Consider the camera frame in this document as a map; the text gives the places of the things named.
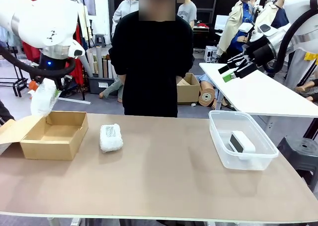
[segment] gray t-shirt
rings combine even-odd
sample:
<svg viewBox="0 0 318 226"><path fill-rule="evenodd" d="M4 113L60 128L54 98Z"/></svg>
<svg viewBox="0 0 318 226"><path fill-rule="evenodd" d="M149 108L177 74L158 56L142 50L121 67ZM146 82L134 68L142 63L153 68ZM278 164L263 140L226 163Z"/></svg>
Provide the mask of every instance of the gray t-shirt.
<svg viewBox="0 0 318 226"><path fill-rule="evenodd" d="M197 19L197 7L193 2L184 3L179 7L178 16L190 24L190 22Z"/></svg>

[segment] white wall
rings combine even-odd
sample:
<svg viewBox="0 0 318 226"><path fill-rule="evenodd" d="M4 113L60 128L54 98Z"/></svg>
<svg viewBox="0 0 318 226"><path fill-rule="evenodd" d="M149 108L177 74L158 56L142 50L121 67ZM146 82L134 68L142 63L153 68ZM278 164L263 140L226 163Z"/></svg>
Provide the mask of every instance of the white wall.
<svg viewBox="0 0 318 226"><path fill-rule="evenodd" d="M104 34L106 43L110 44L108 0L95 0L95 9L96 16L89 16L93 21L93 34Z"/></svg>

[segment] hand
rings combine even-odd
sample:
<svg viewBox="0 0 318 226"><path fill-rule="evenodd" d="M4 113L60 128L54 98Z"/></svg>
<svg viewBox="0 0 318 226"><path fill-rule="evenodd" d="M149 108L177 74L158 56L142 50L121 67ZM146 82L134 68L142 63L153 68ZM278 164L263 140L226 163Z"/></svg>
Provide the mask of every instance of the hand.
<svg viewBox="0 0 318 226"><path fill-rule="evenodd" d="M244 43L246 43L247 41L248 41L248 38L245 37L245 36L239 36L239 37L238 37L238 42L244 42Z"/></svg>

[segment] plastic container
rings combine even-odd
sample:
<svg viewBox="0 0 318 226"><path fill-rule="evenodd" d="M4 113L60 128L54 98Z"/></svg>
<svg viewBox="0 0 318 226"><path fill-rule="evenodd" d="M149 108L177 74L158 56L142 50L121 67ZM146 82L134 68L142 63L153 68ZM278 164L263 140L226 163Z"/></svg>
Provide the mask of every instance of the plastic container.
<svg viewBox="0 0 318 226"><path fill-rule="evenodd" d="M265 170L278 149L256 121L247 113L210 111L210 133L224 167L237 170ZM234 152L231 131L242 131L255 145L255 153Z"/></svg>
<svg viewBox="0 0 318 226"><path fill-rule="evenodd" d="M114 83L113 78L88 77L90 93L99 94L107 87ZM117 96L118 91L112 92L110 95Z"/></svg>

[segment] open cardboard box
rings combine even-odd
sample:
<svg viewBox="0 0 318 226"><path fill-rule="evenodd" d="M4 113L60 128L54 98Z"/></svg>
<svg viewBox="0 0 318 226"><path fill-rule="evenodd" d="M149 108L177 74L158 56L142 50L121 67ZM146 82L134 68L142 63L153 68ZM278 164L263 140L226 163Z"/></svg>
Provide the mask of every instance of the open cardboard box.
<svg viewBox="0 0 318 226"><path fill-rule="evenodd" d="M52 111L9 120L0 127L0 144L20 142L26 159L72 160L87 129L85 112Z"/></svg>
<svg viewBox="0 0 318 226"><path fill-rule="evenodd" d="M196 103L199 99L200 83L192 73L183 78L190 85L177 85L178 103Z"/></svg>

